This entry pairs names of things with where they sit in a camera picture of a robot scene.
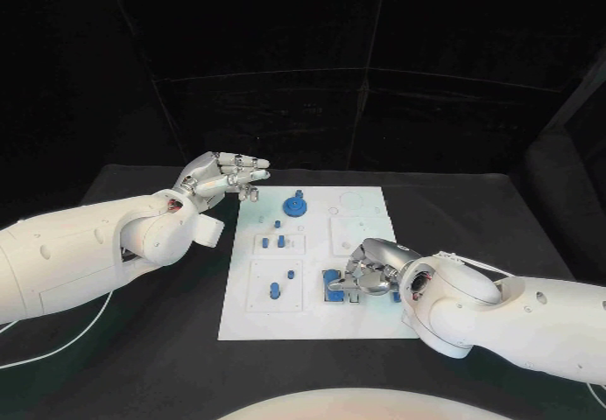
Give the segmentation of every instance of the robotic hand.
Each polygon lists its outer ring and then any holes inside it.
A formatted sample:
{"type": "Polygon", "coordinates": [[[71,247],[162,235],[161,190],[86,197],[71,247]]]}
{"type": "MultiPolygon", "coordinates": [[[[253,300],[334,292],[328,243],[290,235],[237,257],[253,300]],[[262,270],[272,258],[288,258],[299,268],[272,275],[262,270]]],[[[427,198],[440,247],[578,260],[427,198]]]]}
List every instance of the robotic hand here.
{"type": "Polygon", "coordinates": [[[21,220],[0,231],[0,324],[64,311],[175,263],[192,242],[215,247],[224,223],[201,214],[269,178],[269,161],[205,153],[172,189],[21,220]]]}
{"type": "Polygon", "coordinates": [[[399,290],[403,322],[453,358],[482,346],[521,368],[606,383],[606,288],[514,276],[445,252],[422,257],[381,239],[363,242],[328,288],[399,290]],[[465,263],[505,278],[492,282],[465,263]]]}

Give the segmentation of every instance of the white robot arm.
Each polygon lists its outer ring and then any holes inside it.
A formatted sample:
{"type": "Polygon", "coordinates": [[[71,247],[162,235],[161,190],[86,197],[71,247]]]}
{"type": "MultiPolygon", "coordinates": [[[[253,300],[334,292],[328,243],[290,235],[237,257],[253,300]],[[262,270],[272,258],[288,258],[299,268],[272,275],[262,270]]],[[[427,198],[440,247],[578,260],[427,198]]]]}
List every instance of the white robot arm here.
{"type": "Polygon", "coordinates": [[[259,199],[269,161],[205,153],[172,189],[21,220],[0,231],[0,324],[64,311],[175,263],[224,228],[202,214],[225,197],[259,199]]]}
{"type": "Polygon", "coordinates": [[[371,295],[399,291],[403,322],[449,357],[482,346],[521,368],[606,383],[606,288],[523,276],[492,282],[464,260],[472,262],[443,252],[422,257],[367,239],[345,278],[328,287],[371,295]]]}

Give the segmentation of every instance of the table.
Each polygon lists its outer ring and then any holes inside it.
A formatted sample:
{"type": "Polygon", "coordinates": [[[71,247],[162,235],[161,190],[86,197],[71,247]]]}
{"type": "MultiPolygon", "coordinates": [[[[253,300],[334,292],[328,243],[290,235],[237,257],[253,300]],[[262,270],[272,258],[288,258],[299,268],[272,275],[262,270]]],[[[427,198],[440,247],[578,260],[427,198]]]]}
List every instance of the table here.
{"type": "MultiPolygon", "coordinates": [[[[83,203],[169,188],[179,172],[110,165],[83,203]]],[[[272,171],[263,182],[381,186],[399,242],[423,255],[445,250],[526,276],[572,278],[505,175],[288,170],[272,171]]],[[[62,353],[0,371],[2,415],[210,419],[293,392],[363,387],[440,396],[513,418],[604,418],[583,383],[524,370],[479,347],[453,360],[416,339],[218,341],[234,194],[208,215],[227,224],[217,248],[194,244],[174,266],[120,289],[94,328],[62,353]]],[[[68,342],[104,300],[22,321],[0,336],[0,362],[68,342]]]]}

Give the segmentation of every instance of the white board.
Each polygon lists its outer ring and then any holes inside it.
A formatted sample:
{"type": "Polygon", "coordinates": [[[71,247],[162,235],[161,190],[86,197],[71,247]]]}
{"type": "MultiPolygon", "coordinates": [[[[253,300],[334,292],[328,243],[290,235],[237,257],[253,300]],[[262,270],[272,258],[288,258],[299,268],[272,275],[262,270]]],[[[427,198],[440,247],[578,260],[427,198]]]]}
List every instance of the white board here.
{"type": "Polygon", "coordinates": [[[259,193],[257,203],[240,204],[218,339],[417,338],[402,322],[404,309],[391,293],[380,297],[360,293],[347,295],[344,303],[325,302],[322,271],[344,271],[365,238],[396,241],[381,189],[260,186],[259,193]],[[303,191],[308,212],[293,218],[283,203],[296,190],[303,191]],[[277,299],[270,296],[272,283],[280,286],[277,299]]]}

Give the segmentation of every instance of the white pegboard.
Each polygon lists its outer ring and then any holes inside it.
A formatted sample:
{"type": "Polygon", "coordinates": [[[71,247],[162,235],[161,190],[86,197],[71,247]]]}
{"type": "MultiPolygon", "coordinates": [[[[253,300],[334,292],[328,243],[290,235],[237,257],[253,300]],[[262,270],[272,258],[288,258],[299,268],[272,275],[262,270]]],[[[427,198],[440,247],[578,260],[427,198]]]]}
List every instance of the white pegboard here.
{"type": "Polygon", "coordinates": [[[260,186],[259,192],[259,202],[240,205],[218,339],[417,338],[402,323],[403,306],[391,294],[360,294],[360,303],[351,303],[350,297],[344,304],[325,302],[322,270],[345,269],[367,237],[396,241],[381,189],[260,186]],[[298,189],[308,212],[292,218],[282,206],[298,189]],[[280,235],[285,248],[279,248],[280,235]],[[296,271],[295,279],[288,278],[289,270],[296,271]],[[276,300],[269,297],[275,282],[280,284],[276,300]]]}

